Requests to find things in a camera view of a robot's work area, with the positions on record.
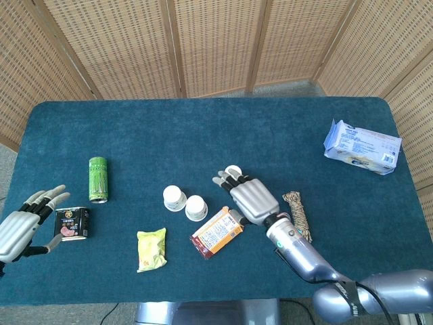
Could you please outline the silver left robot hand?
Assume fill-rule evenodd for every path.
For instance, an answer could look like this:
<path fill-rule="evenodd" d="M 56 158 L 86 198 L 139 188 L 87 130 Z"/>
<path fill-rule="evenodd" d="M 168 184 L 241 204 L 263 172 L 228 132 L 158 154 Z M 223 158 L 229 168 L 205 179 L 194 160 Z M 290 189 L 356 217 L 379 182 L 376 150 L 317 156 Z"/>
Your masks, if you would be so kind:
<path fill-rule="evenodd" d="M 62 241 L 62 235 L 58 234 L 43 246 L 32 245 L 34 235 L 48 216 L 70 197 L 65 189 L 62 184 L 34 193 L 1 222 L 1 266 L 16 262 L 22 256 L 49 254 Z"/>

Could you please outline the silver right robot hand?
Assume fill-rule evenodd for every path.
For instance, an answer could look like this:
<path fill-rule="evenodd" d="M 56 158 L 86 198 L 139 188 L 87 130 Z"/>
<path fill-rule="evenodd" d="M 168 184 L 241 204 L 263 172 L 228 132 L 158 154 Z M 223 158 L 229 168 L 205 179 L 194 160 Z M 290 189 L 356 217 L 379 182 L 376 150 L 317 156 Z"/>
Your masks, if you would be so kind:
<path fill-rule="evenodd" d="M 270 228 L 277 221 L 279 203 L 259 179 L 229 169 L 212 181 L 229 193 L 248 223 Z"/>

